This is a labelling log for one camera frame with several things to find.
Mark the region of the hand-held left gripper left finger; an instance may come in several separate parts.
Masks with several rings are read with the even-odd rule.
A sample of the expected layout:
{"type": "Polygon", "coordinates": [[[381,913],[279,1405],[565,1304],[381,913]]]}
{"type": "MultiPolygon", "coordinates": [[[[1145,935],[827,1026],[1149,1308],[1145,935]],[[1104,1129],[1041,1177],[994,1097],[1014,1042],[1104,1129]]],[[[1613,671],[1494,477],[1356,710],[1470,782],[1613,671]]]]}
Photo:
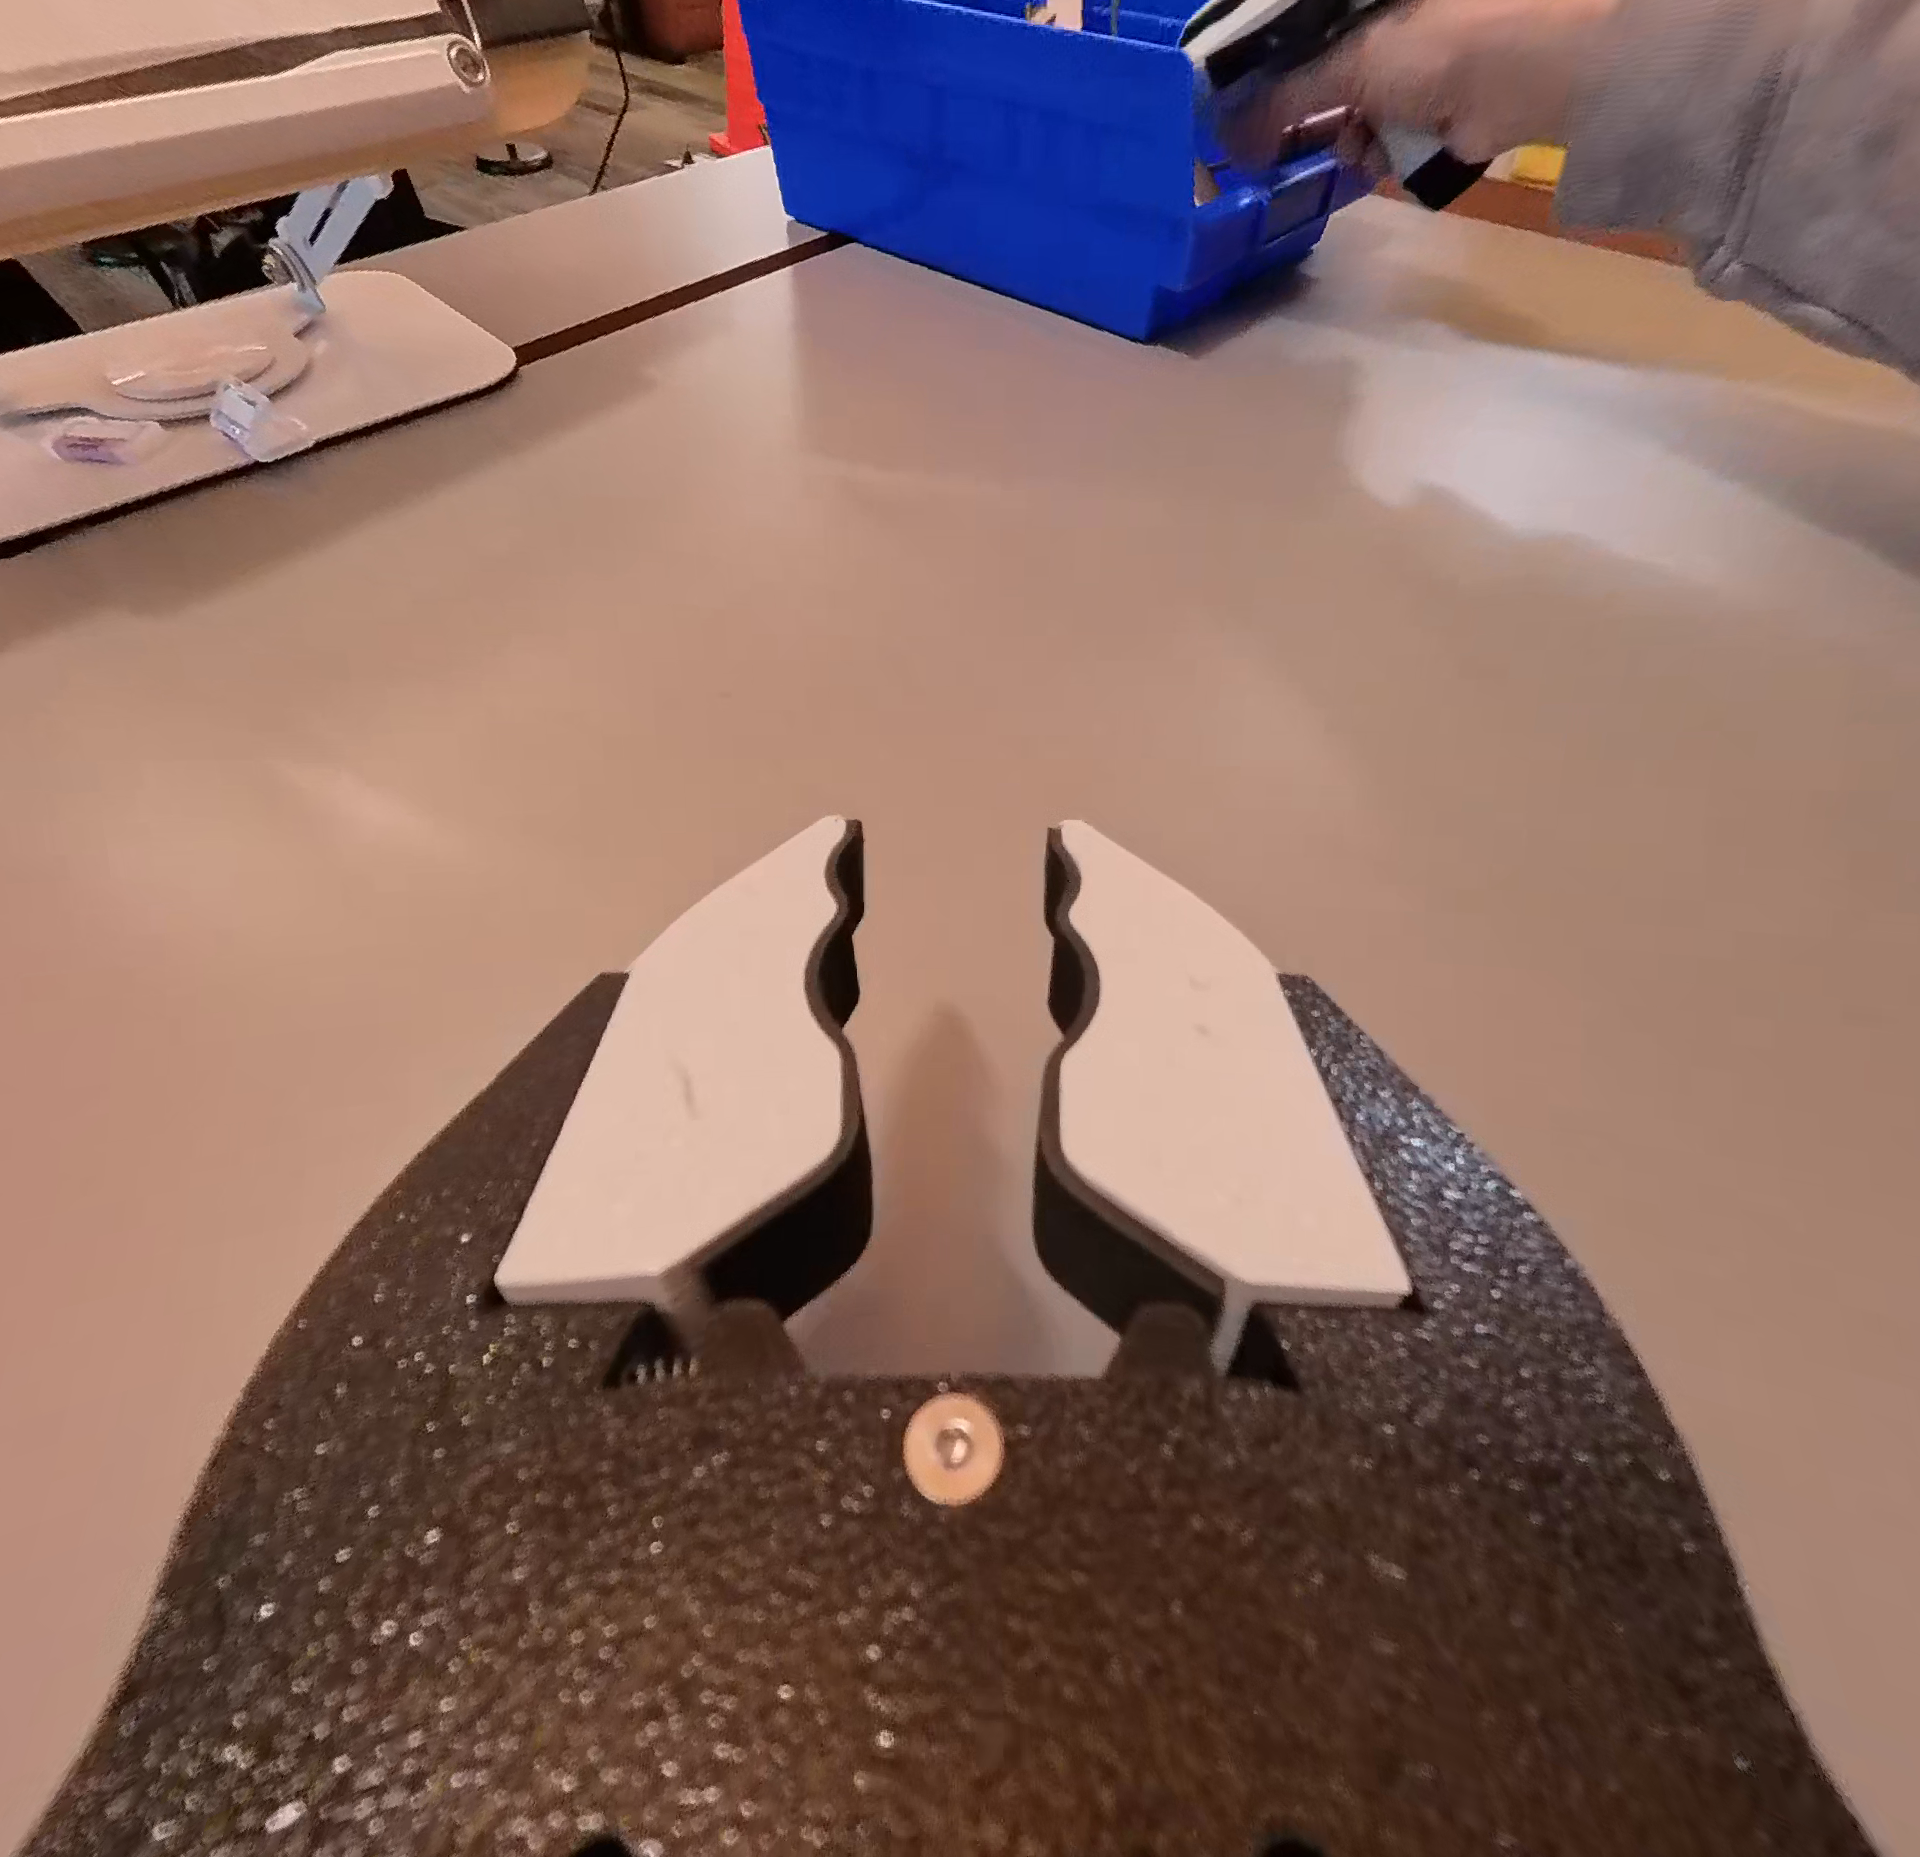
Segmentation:
{"type": "Polygon", "coordinates": [[[817,819],[628,966],[495,1269],[508,1304],[793,1316],[858,1262],[861,848],[855,819],[817,819]]]}

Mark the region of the metal sign bracket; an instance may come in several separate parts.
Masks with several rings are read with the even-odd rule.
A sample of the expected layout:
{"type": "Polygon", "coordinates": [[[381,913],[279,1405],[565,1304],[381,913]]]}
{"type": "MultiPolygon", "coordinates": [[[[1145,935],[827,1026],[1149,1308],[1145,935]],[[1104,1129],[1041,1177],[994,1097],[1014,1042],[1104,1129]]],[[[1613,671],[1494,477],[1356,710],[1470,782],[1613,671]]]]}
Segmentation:
{"type": "Polygon", "coordinates": [[[265,280],[289,288],[307,320],[321,317],[327,277],[391,190],[394,179],[386,173],[301,190],[260,256],[265,280]]]}

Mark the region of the person's right forearm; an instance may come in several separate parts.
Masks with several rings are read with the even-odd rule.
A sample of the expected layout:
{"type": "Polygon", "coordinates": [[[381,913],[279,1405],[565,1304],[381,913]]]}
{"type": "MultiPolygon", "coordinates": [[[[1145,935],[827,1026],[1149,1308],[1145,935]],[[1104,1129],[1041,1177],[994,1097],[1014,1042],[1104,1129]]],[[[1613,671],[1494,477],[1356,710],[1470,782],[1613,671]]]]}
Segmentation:
{"type": "Polygon", "coordinates": [[[1710,296],[1915,378],[1917,0],[1619,0],[1556,211],[1661,237],[1710,296]]]}

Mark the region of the grey desk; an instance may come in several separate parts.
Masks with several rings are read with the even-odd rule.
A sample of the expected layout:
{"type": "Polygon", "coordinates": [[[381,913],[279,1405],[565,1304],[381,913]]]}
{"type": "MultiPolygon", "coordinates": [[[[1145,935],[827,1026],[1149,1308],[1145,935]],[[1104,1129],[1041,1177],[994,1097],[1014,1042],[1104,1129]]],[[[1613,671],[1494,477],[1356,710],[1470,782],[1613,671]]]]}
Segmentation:
{"type": "Polygon", "coordinates": [[[1556,1226],[1915,1852],[1915,392],[1404,204],[1168,347],[685,179],[440,253],[504,387],[5,559],[5,1852],[255,1364],[592,977],[829,813],[829,1370],[1082,1374],[1046,834],[1322,985],[1556,1226]]]}

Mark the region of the white sign base plate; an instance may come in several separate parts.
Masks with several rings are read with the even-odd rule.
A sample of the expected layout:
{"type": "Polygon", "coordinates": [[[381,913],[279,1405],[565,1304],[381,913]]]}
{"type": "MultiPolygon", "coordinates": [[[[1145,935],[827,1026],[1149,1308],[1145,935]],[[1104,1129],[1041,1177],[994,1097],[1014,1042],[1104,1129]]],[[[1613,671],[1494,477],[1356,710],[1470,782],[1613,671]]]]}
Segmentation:
{"type": "Polygon", "coordinates": [[[227,378],[265,389],[306,421],[316,436],[307,452],[316,452],[468,402],[516,377],[508,346],[404,277],[344,272],[323,296],[324,313],[312,320],[277,286],[5,356],[5,554],[277,465],[245,460],[210,430],[210,400],[227,378]],[[156,421],[169,442],[127,468],[61,463],[43,437],[78,412],[156,421]]]}

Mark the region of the blue plastic bin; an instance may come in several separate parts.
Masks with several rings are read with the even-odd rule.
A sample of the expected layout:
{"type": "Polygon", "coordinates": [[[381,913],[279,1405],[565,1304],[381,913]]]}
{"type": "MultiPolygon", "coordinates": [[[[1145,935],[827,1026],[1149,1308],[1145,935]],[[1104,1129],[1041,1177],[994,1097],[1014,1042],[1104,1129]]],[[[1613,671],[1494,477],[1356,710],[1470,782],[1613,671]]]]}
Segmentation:
{"type": "Polygon", "coordinates": [[[1153,340],[1295,268],[1362,173],[1226,164],[1181,49],[1204,0],[739,0],[786,212],[1153,340]]]}

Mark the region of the person's right hand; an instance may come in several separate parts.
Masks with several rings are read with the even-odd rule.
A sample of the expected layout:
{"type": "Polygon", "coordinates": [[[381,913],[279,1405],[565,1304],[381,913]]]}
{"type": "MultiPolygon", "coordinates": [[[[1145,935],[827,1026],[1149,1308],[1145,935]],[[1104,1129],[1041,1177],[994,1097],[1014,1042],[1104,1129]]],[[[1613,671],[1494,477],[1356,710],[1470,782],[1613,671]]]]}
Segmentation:
{"type": "Polygon", "coordinates": [[[1392,138],[1489,164],[1561,142],[1571,95],[1619,0],[1406,0],[1267,94],[1259,129],[1290,142],[1339,118],[1339,152],[1385,175],[1392,138]]]}

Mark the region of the orange floor cone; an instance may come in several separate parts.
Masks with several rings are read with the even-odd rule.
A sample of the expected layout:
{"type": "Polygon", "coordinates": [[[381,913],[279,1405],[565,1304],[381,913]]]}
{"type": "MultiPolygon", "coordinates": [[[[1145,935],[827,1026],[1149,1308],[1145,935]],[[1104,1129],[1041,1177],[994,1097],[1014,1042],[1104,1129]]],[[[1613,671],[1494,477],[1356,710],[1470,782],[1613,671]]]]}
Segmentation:
{"type": "Polygon", "coordinates": [[[717,158],[739,158],[767,148],[769,126],[756,90],[756,73],[744,37],[739,0],[721,0],[722,9],[722,67],[725,67],[725,126],[710,135],[707,148],[717,158]]]}

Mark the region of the small clear plastic clip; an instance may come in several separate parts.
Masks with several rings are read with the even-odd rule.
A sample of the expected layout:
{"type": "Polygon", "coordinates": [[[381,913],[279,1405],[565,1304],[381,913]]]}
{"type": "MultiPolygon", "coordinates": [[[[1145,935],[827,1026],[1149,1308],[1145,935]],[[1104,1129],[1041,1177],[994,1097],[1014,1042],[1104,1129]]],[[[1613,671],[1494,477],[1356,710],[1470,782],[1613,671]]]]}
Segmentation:
{"type": "Polygon", "coordinates": [[[208,424],[249,463],[279,463],[314,447],[309,424],[289,416],[256,385],[223,381],[208,409],[208,424]]]}

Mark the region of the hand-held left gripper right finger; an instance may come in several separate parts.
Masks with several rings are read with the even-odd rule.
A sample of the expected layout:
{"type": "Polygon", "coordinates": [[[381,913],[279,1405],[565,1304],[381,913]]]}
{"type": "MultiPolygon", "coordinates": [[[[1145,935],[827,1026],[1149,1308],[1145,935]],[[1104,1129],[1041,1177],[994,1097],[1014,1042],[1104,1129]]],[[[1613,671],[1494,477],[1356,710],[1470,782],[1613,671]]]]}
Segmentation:
{"type": "Polygon", "coordinates": [[[1263,1312],[1413,1312],[1415,1279],[1281,976],[1173,875],[1069,819],[1046,838],[1035,1249],[1116,1338],[1184,1316],[1262,1364],[1263,1312]]]}

